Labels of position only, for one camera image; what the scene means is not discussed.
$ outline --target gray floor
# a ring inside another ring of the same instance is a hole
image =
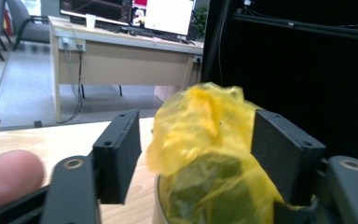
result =
[[[141,118],[149,118],[162,105],[154,95],[154,86],[122,86],[121,97],[118,85],[85,85],[84,88],[86,99],[79,115],[63,124],[56,123],[49,45],[22,43],[10,53],[0,86],[0,130],[32,127],[35,121],[43,126],[107,121],[133,108],[140,109]],[[69,119],[78,101],[71,85],[61,85],[61,92],[62,119]]]

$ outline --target black cable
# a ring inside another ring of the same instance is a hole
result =
[[[197,46],[196,43],[194,43],[189,37],[188,35],[186,36],[186,41],[194,46]]]
[[[77,105],[74,110],[74,113],[72,114],[71,118],[64,120],[59,123],[66,123],[72,119],[74,119],[81,111],[83,107],[83,98],[81,96],[81,67],[82,67],[82,59],[83,59],[83,49],[81,46],[77,45],[78,53],[79,53],[79,74],[78,74],[78,81],[77,81]]]
[[[200,70],[200,64],[201,64],[201,59],[197,58],[197,73],[196,73],[196,83],[199,82],[199,70]]]
[[[222,59],[220,57],[221,57],[223,30],[225,29],[225,23],[226,23],[226,18],[228,15],[228,10],[229,10],[229,1],[226,2],[226,11],[223,11],[224,16],[223,16],[223,21],[222,21],[222,27],[221,27],[220,34],[219,34],[219,45],[218,45],[218,49],[217,49],[217,62],[218,62],[218,66],[219,66],[220,81],[222,83],[222,86],[224,86],[225,84],[223,82]]]
[[[265,17],[265,18],[270,18],[270,19],[275,19],[275,20],[288,20],[288,19],[284,19],[284,18],[278,18],[278,17],[273,17],[273,16],[269,16],[266,14],[262,14],[257,11],[254,11],[250,8],[245,8],[245,11],[249,12],[252,16],[260,16],[260,17]],[[333,27],[349,28],[349,29],[358,30],[358,24],[337,25],[337,26],[333,26]]]

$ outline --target white desk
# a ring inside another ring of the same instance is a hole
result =
[[[191,75],[193,60],[202,55],[197,46],[149,37],[115,34],[103,29],[87,30],[84,25],[49,17],[52,60],[52,96],[56,120],[61,118],[60,84],[71,84],[64,50],[59,38],[86,40],[82,59],[82,84],[177,86],[184,90]],[[73,74],[77,76],[79,58],[72,54]]]

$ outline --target cable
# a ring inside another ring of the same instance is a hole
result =
[[[220,56],[221,56],[221,47],[222,47],[222,35],[223,35],[223,30],[225,28],[225,22],[226,22],[226,17],[227,17],[228,8],[229,8],[228,2],[229,1],[226,1],[226,11],[225,11],[225,15],[223,16],[222,28],[220,29],[220,34],[219,34],[219,47],[217,50],[217,61],[219,64],[220,81],[222,82],[222,86],[224,86],[224,83],[223,83],[222,61],[221,61]]]
[[[287,19],[284,19],[284,18],[278,18],[278,17],[273,17],[273,16],[269,16],[269,15],[266,15],[266,14],[262,14],[262,13],[259,13],[257,11],[254,11],[250,8],[245,8],[244,9],[245,11],[249,12],[252,16],[261,16],[261,17],[265,17],[265,18],[270,18],[270,19],[275,19],[275,20],[287,20]],[[338,26],[333,26],[333,27],[338,27],[338,28],[352,28],[352,29],[355,29],[355,30],[358,30],[358,24],[352,24],[352,25],[338,25]]]
[[[199,70],[200,70],[201,59],[197,58],[197,73],[196,73],[196,83],[199,83]]]
[[[219,58],[220,58],[217,55],[219,53],[218,50],[221,45],[221,36],[222,36],[221,33],[222,33],[224,25],[225,25],[224,22],[226,21],[226,18],[224,18],[224,17],[227,15],[229,2],[230,2],[230,0],[227,0],[225,4],[222,4],[223,7],[221,7],[220,10],[218,10],[217,21],[216,21],[214,29],[213,29],[211,43],[209,44],[209,47],[207,46],[208,53],[206,54],[206,59],[204,60],[205,63],[204,63],[203,70],[202,70],[202,74],[204,76],[201,76],[202,82],[211,81],[210,76],[212,75],[213,66],[215,65],[215,61],[219,60]]]
[[[65,55],[66,55],[66,51],[68,50],[68,47],[66,46],[64,48],[65,48]],[[72,84],[72,87],[73,87],[72,91],[74,92],[74,95],[77,98],[77,105],[76,105],[76,108],[75,108],[72,116],[69,119],[61,121],[59,123],[66,123],[66,122],[74,119],[80,113],[80,111],[82,110],[82,107],[83,107],[83,98],[81,96],[81,68],[82,68],[82,59],[83,59],[83,49],[82,49],[81,45],[77,45],[77,49],[78,49],[78,53],[79,53],[79,74],[78,74],[78,80],[77,80],[77,93],[75,92],[75,89],[74,89],[75,84]],[[71,74],[71,80],[72,80],[72,77],[73,77],[72,69],[69,64],[68,64],[68,69],[69,69],[69,73]]]
[[[190,38],[188,38],[188,35],[186,36],[186,40],[188,41],[188,43],[197,46],[196,43],[194,43],[193,41],[190,40]]]
[[[77,98],[75,92],[75,81],[74,81],[74,72],[72,71],[72,51],[68,49],[68,45],[64,43],[63,45],[64,52],[65,52],[65,59],[66,59],[66,66],[68,67],[69,76],[71,77],[71,88],[72,92],[74,93],[75,97]]]

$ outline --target yellow plastic bag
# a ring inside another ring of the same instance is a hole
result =
[[[282,197],[251,154],[256,105],[199,84],[169,98],[146,151],[170,223],[273,223]]]

